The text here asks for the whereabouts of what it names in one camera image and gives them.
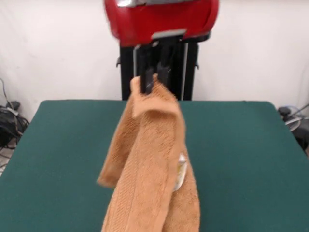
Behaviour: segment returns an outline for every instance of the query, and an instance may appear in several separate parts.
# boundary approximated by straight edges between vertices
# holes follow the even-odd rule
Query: green table
[[[123,101],[45,101],[0,178],[1,232],[99,232]],[[309,162],[267,102],[181,102],[201,232],[309,231]]]

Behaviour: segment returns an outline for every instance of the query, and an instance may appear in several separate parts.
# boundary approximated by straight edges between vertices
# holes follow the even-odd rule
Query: white backdrop
[[[222,0],[194,99],[305,104],[308,22],[307,0]],[[29,119],[46,99],[120,99],[118,56],[101,0],[0,0],[0,77]]]

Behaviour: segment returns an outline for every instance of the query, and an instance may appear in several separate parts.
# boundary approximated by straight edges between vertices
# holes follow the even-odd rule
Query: towel label
[[[174,191],[177,191],[183,185],[185,173],[187,172],[187,166],[188,164],[185,156],[183,155],[183,153],[180,153],[177,167],[177,179],[174,186]]]

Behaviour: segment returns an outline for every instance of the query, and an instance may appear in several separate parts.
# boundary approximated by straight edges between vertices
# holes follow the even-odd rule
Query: black cable
[[[8,103],[8,107],[0,106],[0,151],[3,148],[14,150],[29,122],[14,110],[13,105],[7,98],[4,81],[1,78],[0,81],[2,82],[3,94]],[[13,146],[9,146],[11,141],[15,142]]]
[[[3,155],[3,154],[1,154],[1,153],[0,153],[0,156],[4,157],[4,158],[6,158],[6,159],[10,159],[10,158],[11,158],[11,157],[5,156],[5,155]]]
[[[0,166],[0,169],[1,169],[1,168],[4,168],[7,164],[8,164],[8,163],[5,163],[5,164],[1,165],[1,166]]]

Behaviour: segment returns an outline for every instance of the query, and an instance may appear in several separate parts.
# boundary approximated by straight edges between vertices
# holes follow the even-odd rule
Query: orange towel
[[[115,187],[102,231],[198,232],[199,201],[178,102],[156,76],[151,94],[140,93],[139,77],[131,90],[98,178]],[[173,192],[181,153],[188,167]]]

